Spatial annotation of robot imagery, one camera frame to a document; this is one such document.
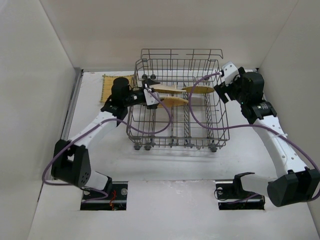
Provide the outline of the shovel-shaped woven bamboo plate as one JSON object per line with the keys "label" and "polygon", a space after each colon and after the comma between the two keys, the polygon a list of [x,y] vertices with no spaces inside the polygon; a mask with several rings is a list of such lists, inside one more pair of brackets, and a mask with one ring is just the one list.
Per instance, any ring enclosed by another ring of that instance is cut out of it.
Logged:
{"label": "shovel-shaped woven bamboo plate", "polygon": [[162,85],[156,84],[150,87],[149,92],[158,92],[160,94],[182,94],[187,91],[184,89],[177,89],[176,85]]}

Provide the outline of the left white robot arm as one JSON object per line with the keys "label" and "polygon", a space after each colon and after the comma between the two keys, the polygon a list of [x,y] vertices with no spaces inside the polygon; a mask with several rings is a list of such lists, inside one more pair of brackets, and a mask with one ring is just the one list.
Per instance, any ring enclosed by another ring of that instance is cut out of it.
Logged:
{"label": "left white robot arm", "polygon": [[79,189],[95,189],[109,194],[112,178],[94,171],[90,151],[125,119],[128,108],[146,105],[156,108],[158,95],[152,85],[157,85],[154,74],[142,76],[142,86],[133,88],[126,77],[117,77],[110,89],[111,94],[95,119],[74,137],[60,139],[54,147],[51,176]]}

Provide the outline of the square woven bamboo plate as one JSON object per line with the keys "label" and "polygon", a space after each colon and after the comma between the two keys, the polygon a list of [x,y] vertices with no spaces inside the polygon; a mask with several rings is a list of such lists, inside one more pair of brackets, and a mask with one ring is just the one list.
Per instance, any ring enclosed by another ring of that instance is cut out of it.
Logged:
{"label": "square woven bamboo plate", "polygon": [[165,96],[165,97],[162,97],[160,101],[162,102],[162,104],[159,103],[157,105],[158,108],[164,108],[164,106],[167,108],[179,107],[179,106],[185,106],[189,104],[188,100],[180,97],[175,97],[175,96]]}

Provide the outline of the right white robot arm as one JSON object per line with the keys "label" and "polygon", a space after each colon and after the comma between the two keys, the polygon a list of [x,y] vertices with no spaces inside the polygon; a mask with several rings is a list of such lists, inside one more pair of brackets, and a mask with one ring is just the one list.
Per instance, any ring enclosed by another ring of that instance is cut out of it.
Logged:
{"label": "right white robot arm", "polygon": [[237,101],[247,126],[262,140],[276,170],[276,178],[253,172],[237,174],[236,186],[243,191],[268,197],[276,207],[311,202],[320,196],[320,170],[310,169],[297,155],[301,149],[285,135],[273,105],[264,98],[265,81],[254,71],[245,71],[232,62],[220,72],[224,81],[215,86],[220,99]]}

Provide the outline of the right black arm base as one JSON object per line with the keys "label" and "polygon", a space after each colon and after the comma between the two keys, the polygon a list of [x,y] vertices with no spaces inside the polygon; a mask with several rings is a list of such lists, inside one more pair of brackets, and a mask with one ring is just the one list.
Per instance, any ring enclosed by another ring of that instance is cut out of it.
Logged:
{"label": "right black arm base", "polygon": [[264,210],[265,197],[243,189],[241,178],[253,172],[239,173],[233,179],[215,181],[214,197],[220,211]]}

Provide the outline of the round woven bamboo plate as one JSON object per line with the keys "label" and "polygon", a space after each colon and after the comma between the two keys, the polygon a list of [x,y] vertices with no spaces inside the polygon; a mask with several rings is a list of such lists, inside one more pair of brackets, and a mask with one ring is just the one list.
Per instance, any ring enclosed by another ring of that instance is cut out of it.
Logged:
{"label": "round woven bamboo plate", "polygon": [[209,94],[215,91],[215,89],[210,86],[186,86],[181,90],[187,93],[191,93],[191,91],[193,90],[194,94]]}

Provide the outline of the rectangular woven bamboo plate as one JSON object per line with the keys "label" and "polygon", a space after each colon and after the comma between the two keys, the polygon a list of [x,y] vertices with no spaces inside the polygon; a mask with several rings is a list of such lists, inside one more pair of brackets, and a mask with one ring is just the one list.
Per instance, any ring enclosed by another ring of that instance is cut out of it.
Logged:
{"label": "rectangular woven bamboo plate", "polygon": [[112,94],[112,86],[113,86],[113,82],[116,78],[126,78],[129,81],[129,85],[132,87],[133,86],[133,82],[134,82],[134,75],[123,75],[123,76],[110,76],[110,75],[106,75],[104,74],[102,76],[103,81],[102,81],[102,90],[101,90],[101,98],[100,98],[100,102],[101,103],[105,103],[106,100],[108,99],[108,97]]}

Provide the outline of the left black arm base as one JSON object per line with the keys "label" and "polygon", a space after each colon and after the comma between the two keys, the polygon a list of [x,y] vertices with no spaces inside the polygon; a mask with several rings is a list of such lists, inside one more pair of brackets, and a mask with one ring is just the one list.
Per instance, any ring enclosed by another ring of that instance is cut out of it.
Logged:
{"label": "left black arm base", "polygon": [[82,194],[81,211],[125,211],[127,209],[128,181],[114,181],[108,196],[95,190]]}

